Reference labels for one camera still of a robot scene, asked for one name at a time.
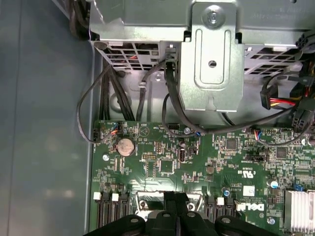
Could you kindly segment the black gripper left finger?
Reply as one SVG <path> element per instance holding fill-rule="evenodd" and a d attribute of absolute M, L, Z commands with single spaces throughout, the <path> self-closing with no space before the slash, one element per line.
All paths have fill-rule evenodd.
<path fill-rule="evenodd" d="M 177 205 L 174 192 L 164 193 L 164 210 L 155 217 L 144 220 L 137 215 L 127 215 L 87 236 L 175 236 L 177 234 Z"/>

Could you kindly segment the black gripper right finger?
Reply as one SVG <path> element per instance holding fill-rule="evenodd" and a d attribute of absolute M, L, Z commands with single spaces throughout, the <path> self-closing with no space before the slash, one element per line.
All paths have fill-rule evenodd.
<path fill-rule="evenodd" d="M 185 193 L 177 195 L 177 235 L 179 236 L 261 236 L 262 229 L 240 219 L 233 198 L 223 198 L 218 205 L 206 198 L 206 215 L 189 209 Z"/>

